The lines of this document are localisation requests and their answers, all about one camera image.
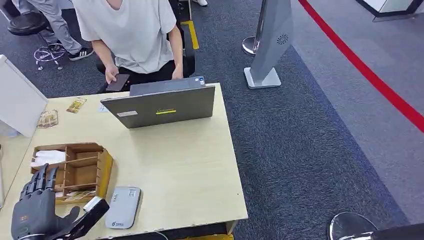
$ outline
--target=light wooden desk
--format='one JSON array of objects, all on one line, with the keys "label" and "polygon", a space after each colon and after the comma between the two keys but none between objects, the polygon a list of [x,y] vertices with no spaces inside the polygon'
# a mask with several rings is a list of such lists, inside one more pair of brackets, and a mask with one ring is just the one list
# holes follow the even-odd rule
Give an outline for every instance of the light wooden desk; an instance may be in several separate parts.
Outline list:
[{"label": "light wooden desk", "polygon": [[[0,212],[0,239],[10,238],[13,206],[31,179],[31,149],[62,143],[96,142],[113,156],[107,201],[115,186],[139,187],[143,192],[133,227],[109,229],[102,218],[84,239],[215,223],[227,223],[230,233],[238,220],[248,217],[220,85],[216,84],[213,117],[131,130],[109,112],[99,112],[100,100],[127,95],[83,96],[87,103],[76,114],[66,112],[75,97],[49,100],[47,109],[58,110],[59,125],[35,132]],[[58,206],[56,213],[64,216],[71,207]]]},{"label": "light wooden desk", "polygon": [[22,135],[14,138],[0,136],[0,145],[2,148],[2,157],[0,159],[2,186],[0,190],[3,191],[3,193],[0,193],[0,196],[4,194],[4,197],[7,197],[30,142],[31,138]]}]

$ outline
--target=stanchion base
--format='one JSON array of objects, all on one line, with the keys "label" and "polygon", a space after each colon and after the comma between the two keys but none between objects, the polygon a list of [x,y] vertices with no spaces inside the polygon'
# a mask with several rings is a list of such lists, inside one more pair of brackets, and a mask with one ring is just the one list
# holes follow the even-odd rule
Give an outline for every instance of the stanchion base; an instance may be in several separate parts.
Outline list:
[{"label": "stanchion base", "polygon": [[247,85],[250,89],[274,88],[281,86],[280,78],[274,67],[263,81],[253,81],[250,67],[246,67],[244,69],[244,75],[246,76]]},{"label": "stanchion base", "polygon": [[250,55],[250,56],[255,56],[256,55],[256,51],[254,51],[253,46],[255,44],[255,37],[254,36],[250,36],[247,37],[243,40],[243,51]]},{"label": "stanchion base", "polygon": [[328,240],[365,240],[370,239],[366,237],[375,231],[377,227],[364,216],[353,212],[342,212],[331,220]]}]

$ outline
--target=person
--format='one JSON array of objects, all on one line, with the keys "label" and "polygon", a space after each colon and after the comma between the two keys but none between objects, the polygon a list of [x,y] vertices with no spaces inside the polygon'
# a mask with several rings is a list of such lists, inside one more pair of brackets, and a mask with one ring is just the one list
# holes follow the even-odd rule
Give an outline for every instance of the person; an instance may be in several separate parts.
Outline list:
[{"label": "person", "polygon": [[208,2],[206,0],[192,0],[192,1],[199,4],[202,7],[206,7],[208,5]]},{"label": "person", "polygon": [[133,84],[183,78],[183,41],[168,1],[73,1],[81,36],[92,42],[108,84],[118,73],[129,74],[123,91]]},{"label": "person", "polygon": [[43,30],[40,32],[41,37],[47,44],[62,44],[68,52],[69,60],[77,61],[93,54],[93,48],[82,47],[71,37],[57,0],[12,0],[12,2],[21,14],[42,12],[53,32]]}]

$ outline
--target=white t-shirt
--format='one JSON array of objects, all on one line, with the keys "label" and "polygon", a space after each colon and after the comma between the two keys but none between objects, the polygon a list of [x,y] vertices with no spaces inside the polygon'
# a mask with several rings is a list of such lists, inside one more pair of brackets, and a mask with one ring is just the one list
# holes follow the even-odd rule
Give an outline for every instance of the white t-shirt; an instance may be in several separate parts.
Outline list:
[{"label": "white t-shirt", "polygon": [[102,40],[115,63],[133,72],[159,71],[173,60],[169,33],[176,18],[169,0],[122,0],[119,10],[107,0],[73,0],[81,36]]}]

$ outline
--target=yellow label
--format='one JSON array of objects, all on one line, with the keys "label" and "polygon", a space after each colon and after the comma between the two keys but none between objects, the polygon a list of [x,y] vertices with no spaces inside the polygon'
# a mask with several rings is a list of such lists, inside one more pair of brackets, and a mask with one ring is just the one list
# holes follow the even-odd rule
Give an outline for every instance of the yellow label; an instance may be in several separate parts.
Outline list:
[{"label": "yellow label", "polygon": [[167,110],[162,110],[162,111],[156,112],[156,115],[173,114],[173,113],[176,113],[176,112],[177,112],[177,110],[175,110],[175,109],[167,109]]}]

